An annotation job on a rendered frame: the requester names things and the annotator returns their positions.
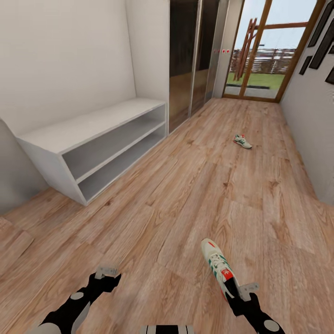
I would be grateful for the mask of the gym shoe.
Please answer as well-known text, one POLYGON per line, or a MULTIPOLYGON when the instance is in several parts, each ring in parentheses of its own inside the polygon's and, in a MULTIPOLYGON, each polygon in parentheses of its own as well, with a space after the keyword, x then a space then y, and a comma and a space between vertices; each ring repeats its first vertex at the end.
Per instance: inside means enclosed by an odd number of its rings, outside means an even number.
POLYGON ((240 144, 240 145, 242 145, 244 148, 246 148, 246 149, 249 149, 249 148, 252 148, 252 145, 250 145, 247 141, 246 141, 246 139, 245 139, 245 137, 244 137, 244 135, 241 135, 241 136, 239 136, 238 134, 234 137, 234 140, 233 140, 235 143, 237 143, 237 144, 240 144))
POLYGON ((238 290, 240 286, 239 282, 217 244, 211 239, 205 238, 201 242, 201 249, 204 258, 211 266, 219 282, 225 300, 228 302, 225 292, 228 293, 231 298, 241 296, 238 290))

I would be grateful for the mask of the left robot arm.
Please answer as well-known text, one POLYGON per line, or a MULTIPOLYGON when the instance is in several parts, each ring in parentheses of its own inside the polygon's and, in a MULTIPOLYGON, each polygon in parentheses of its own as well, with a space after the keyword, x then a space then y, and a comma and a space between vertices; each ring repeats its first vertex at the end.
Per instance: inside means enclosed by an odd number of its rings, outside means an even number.
POLYGON ((97 271, 89 277, 89 285, 72 293, 64 305, 50 312, 30 334, 74 334, 88 316, 90 305, 103 291, 111 293, 122 276, 122 273, 116 278, 105 274, 118 273, 116 267, 98 266, 97 271))

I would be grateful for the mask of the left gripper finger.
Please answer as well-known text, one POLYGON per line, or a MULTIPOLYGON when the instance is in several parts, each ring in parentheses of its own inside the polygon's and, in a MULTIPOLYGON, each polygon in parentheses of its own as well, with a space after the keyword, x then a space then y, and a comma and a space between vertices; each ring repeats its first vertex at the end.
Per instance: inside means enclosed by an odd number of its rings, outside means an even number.
POLYGON ((119 283, 119 281, 120 281, 121 276, 122 276, 122 273, 119 273, 119 275, 115 278, 114 287, 115 287, 115 286, 118 286, 118 283, 119 283))

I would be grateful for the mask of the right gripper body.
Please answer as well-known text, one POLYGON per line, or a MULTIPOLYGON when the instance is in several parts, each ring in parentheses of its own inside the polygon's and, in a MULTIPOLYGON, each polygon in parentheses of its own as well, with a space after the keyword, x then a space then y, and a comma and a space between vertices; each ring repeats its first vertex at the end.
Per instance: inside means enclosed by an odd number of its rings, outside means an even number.
POLYGON ((248 322, 249 313, 254 309, 257 308, 260 310, 260 305, 258 302, 257 295, 254 292, 250 293, 251 300, 244 302, 240 297, 235 297, 231 299, 233 313, 238 317, 244 315, 248 322))

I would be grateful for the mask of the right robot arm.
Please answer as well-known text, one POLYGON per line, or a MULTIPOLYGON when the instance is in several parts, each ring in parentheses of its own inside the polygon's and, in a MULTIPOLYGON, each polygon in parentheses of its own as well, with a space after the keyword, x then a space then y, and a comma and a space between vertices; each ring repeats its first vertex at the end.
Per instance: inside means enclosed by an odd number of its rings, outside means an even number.
POLYGON ((233 313, 238 317, 244 315, 258 334, 285 334, 281 326, 260 309, 255 291, 260 290, 259 283, 249 283, 238 287, 241 296, 228 299, 233 313))

